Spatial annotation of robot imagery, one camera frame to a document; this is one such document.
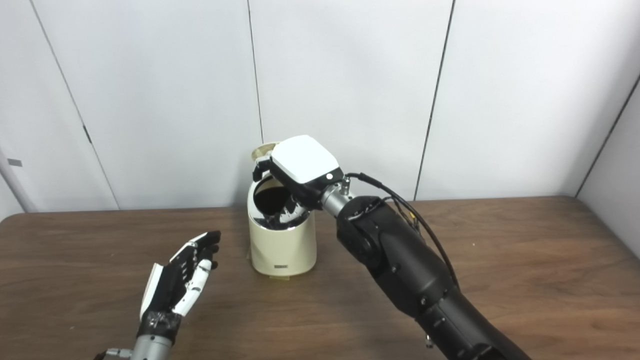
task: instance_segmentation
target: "robotic hand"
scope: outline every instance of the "robotic hand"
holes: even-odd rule
[[[338,240],[446,358],[530,360],[462,294],[437,237],[398,194],[365,174],[344,174],[336,159],[307,135],[287,139],[270,156],[257,159],[254,177],[267,170],[301,205],[324,209],[336,218]],[[354,196],[349,189],[352,177],[385,190],[398,212],[379,197]],[[426,245],[416,221],[429,233],[442,259]]]
[[[106,355],[131,360],[165,360],[175,343],[180,321],[187,315],[207,282],[209,272],[218,267],[220,232],[211,231],[187,241],[165,266],[154,264],[140,308],[140,326],[133,350],[110,348]]]

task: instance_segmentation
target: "black cable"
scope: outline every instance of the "black cable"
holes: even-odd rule
[[[442,260],[444,261],[444,263],[447,265],[447,268],[449,269],[449,273],[451,275],[451,279],[453,280],[453,283],[457,287],[460,287],[460,284],[458,283],[458,277],[456,277],[456,272],[455,272],[455,270],[453,270],[453,265],[451,264],[451,261],[449,260],[449,257],[447,256],[446,251],[442,247],[442,244],[440,243],[440,240],[438,239],[436,234],[433,232],[433,230],[431,230],[431,227],[429,226],[429,224],[427,224],[427,222],[423,219],[422,215],[420,215],[420,213],[418,213],[413,208],[413,206],[411,206],[406,200],[404,200],[395,191],[391,190],[390,188],[386,187],[383,183],[379,182],[378,180],[375,180],[373,177],[368,176],[367,174],[365,174],[363,172],[361,172],[359,174],[357,174],[355,172],[350,172],[350,173],[346,174],[345,176],[346,177],[355,177],[356,179],[358,179],[360,181],[363,181],[363,182],[365,182],[365,183],[367,183],[369,185],[372,185],[372,186],[375,186],[375,187],[379,188],[380,190],[383,190],[387,194],[391,195],[392,199],[398,201],[407,210],[411,211],[411,213],[415,216],[415,218],[418,220],[418,222],[420,222],[422,227],[427,231],[427,233],[429,234],[429,237],[431,238],[433,243],[436,245],[436,248],[438,248],[440,256],[442,256]]]

